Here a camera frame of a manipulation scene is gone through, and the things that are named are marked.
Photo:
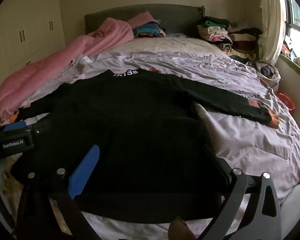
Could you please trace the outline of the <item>black long-sleeve sweater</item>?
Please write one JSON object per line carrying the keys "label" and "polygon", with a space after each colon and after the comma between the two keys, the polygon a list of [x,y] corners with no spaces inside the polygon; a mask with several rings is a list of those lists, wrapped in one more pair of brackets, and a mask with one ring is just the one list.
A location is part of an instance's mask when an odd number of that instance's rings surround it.
{"label": "black long-sleeve sweater", "polygon": [[197,105],[278,128],[271,110],[240,95],[173,74],[111,70],[20,108],[17,120],[44,114],[52,128],[38,155],[74,170],[93,146],[99,160],[74,200],[81,211],[133,223],[210,218],[226,176]]}

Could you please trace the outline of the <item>bag with clothes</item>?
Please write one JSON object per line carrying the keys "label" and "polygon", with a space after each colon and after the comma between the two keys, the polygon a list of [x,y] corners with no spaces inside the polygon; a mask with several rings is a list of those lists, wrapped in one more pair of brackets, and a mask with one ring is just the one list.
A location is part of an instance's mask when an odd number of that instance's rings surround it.
{"label": "bag with clothes", "polygon": [[260,61],[255,62],[254,67],[257,71],[257,76],[262,80],[262,82],[270,87],[274,93],[277,93],[281,80],[281,75],[279,74],[278,69],[271,64]]}

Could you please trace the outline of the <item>folded pink and blue clothes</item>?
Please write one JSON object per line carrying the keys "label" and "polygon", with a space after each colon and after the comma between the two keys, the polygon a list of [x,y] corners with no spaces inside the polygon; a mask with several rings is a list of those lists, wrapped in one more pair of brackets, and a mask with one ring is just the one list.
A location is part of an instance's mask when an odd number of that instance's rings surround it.
{"label": "folded pink and blue clothes", "polygon": [[165,32],[160,27],[160,20],[156,20],[149,11],[144,11],[134,16],[127,23],[131,26],[135,38],[165,37]]}

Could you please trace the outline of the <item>pile of mixed clothes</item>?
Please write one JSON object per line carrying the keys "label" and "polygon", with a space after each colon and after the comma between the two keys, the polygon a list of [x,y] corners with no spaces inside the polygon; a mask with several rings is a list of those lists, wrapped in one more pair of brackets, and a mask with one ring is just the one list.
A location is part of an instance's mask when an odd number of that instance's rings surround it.
{"label": "pile of mixed clothes", "polygon": [[262,31],[243,23],[205,16],[197,24],[200,37],[226,55],[244,63],[259,59],[258,41]]}

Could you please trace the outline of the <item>pink comforter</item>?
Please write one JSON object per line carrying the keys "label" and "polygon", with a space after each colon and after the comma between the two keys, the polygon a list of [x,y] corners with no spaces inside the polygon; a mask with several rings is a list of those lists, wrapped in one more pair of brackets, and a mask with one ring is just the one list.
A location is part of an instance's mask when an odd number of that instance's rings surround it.
{"label": "pink comforter", "polygon": [[0,85],[0,125],[40,87],[54,80],[73,59],[102,53],[133,38],[127,22],[107,18],[96,31],[76,38],[66,48],[11,74]]}

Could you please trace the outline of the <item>lilac printed duvet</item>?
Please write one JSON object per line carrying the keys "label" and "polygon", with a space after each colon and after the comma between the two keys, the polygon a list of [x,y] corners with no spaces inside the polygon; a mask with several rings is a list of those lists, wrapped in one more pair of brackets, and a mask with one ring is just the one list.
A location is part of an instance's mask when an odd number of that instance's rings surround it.
{"label": "lilac printed duvet", "polygon": [[124,222],[211,217],[201,239],[280,239],[279,202],[264,175],[235,174],[216,157],[196,105],[275,125],[271,111],[232,92],[174,74],[110,69],[55,91],[24,109],[44,113],[33,153],[13,167],[23,183],[18,239],[64,237],[50,205],[57,201],[75,239],[98,239],[83,212]]}

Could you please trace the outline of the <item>cream wardrobe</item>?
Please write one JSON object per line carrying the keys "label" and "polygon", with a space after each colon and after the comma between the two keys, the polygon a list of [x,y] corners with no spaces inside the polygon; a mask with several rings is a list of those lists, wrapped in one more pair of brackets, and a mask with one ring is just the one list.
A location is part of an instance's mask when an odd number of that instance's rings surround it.
{"label": "cream wardrobe", "polygon": [[65,47],[60,0],[3,0],[0,85],[27,64]]}

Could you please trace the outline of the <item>red plastic bag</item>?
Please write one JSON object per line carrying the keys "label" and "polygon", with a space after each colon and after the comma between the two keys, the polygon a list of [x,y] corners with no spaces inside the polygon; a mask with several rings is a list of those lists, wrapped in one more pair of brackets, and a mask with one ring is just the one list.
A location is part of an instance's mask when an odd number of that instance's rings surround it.
{"label": "red plastic bag", "polygon": [[295,104],[287,94],[276,93],[276,96],[288,107],[290,114],[293,114],[295,112]]}

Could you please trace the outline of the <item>beige bed sheet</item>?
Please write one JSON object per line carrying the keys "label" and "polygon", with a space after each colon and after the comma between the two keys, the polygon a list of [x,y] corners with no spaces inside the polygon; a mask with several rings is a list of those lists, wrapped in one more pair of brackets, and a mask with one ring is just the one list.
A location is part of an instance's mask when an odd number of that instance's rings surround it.
{"label": "beige bed sheet", "polygon": [[221,51],[217,46],[204,40],[181,37],[136,38],[125,44],[117,46],[116,48],[108,50],[107,52],[120,53],[138,51],[169,51],[227,56],[227,54]]}

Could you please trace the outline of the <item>dark grey headboard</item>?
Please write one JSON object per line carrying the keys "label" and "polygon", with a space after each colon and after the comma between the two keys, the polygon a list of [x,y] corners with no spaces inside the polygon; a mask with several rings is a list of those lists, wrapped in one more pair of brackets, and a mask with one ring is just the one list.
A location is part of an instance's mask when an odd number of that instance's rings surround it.
{"label": "dark grey headboard", "polygon": [[107,18],[125,21],[134,29],[157,22],[168,33],[189,33],[205,16],[205,7],[177,4],[140,4],[107,9],[84,16],[85,33],[96,31]]}

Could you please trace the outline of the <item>cream curtain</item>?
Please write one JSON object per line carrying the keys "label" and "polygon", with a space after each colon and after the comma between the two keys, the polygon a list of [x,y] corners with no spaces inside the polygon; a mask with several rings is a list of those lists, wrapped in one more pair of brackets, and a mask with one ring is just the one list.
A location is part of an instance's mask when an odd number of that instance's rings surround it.
{"label": "cream curtain", "polygon": [[286,35],[285,0],[261,0],[262,35],[258,40],[259,59],[275,65]]}

